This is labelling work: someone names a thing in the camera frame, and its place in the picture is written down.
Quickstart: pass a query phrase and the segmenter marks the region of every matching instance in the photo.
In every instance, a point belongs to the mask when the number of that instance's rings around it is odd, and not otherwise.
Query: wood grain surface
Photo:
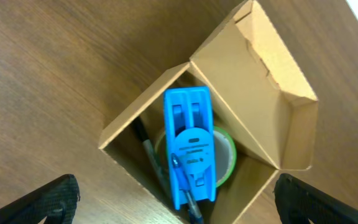
[[[239,1],[0,0],[0,207],[72,173],[75,223],[178,222],[99,135]],[[344,0],[260,2],[320,100],[314,166],[291,174],[358,209],[358,23]],[[280,223],[272,189],[241,223]]]

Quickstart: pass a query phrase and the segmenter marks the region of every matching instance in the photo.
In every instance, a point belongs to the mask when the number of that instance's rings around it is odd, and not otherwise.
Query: green tape roll
[[[222,185],[233,173],[237,159],[236,146],[233,139],[223,129],[214,126],[215,161],[216,161],[216,187]],[[165,150],[162,147],[167,145],[165,131],[159,134],[154,149],[158,154],[162,167],[168,174],[168,162]]]

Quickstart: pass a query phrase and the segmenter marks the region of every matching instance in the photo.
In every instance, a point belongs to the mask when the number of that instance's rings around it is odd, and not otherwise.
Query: cardboard box
[[[237,6],[190,62],[167,70],[103,131],[99,148],[168,207],[147,156],[128,125],[137,116],[155,139],[163,129],[161,95],[170,86],[208,85],[214,123],[237,147],[236,168],[204,209],[210,223],[232,223],[278,170],[311,167],[318,101],[257,1]],[[121,142],[121,150],[106,146]]]

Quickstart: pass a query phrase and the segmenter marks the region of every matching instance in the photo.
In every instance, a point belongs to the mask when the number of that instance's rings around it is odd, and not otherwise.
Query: blue plastic clip
[[[196,201],[216,198],[216,171],[213,114],[206,86],[175,88],[164,93],[164,118],[167,136],[167,161],[175,209],[187,203],[172,165],[172,153],[182,163],[188,185]]]

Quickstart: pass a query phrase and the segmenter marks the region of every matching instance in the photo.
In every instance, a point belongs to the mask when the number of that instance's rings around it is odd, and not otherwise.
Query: pen
[[[161,163],[158,157],[155,155],[153,144],[150,141],[146,129],[144,128],[143,122],[139,117],[135,118],[135,120],[132,122],[132,128],[134,129],[137,137],[143,144],[143,147],[146,151],[147,156],[149,157],[149,160],[152,164],[155,174],[157,175],[158,181],[163,188],[163,191],[168,197],[171,197],[171,191],[169,189],[167,179],[164,178]]]
[[[185,174],[185,171],[182,168],[181,162],[175,153],[171,154],[171,159],[172,159],[173,170],[175,171],[175,174],[177,175],[178,178],[179,186],[183,190],[183,193],[185,194],[187,203],[189,205],[190,221],[191,222],[195,221],[195,223],[202,224],[204,223],[203,216],[200,212],[200,209],[197,206],[197,202],[194,199],[193,194],[191,193],[190,183]]]

